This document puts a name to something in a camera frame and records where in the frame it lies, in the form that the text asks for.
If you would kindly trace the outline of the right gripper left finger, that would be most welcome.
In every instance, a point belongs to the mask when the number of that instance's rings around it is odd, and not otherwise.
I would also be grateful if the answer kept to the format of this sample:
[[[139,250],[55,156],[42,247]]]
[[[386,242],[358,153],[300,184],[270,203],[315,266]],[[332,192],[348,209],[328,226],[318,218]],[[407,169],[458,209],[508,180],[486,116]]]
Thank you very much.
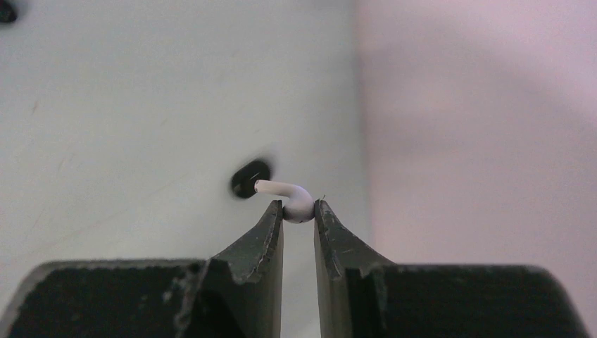
[[[2,337],[279,337],[283,219],[211,258],[51,261],[20,283]]]

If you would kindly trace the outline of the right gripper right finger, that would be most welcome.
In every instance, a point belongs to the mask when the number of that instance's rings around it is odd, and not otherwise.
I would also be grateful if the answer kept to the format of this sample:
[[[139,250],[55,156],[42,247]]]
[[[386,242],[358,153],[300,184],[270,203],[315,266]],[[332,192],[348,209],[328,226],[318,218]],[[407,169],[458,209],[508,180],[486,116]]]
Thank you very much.
[[[323,337],[587,337],[565,288],[534,265],[400,264],[314,205]]]

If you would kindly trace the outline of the white earbud with blue light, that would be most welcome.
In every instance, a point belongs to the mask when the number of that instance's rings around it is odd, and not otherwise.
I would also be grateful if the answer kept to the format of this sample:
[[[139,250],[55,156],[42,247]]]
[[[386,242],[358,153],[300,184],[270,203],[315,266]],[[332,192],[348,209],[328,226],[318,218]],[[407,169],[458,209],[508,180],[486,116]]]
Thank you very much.
[[[283,218],[290,223],[300,224],[311,221],[315,215],[315,200],[303,187],[285,182],[257,180],[254,190],[259,194],[269,194],[288,198],[283,205]]]

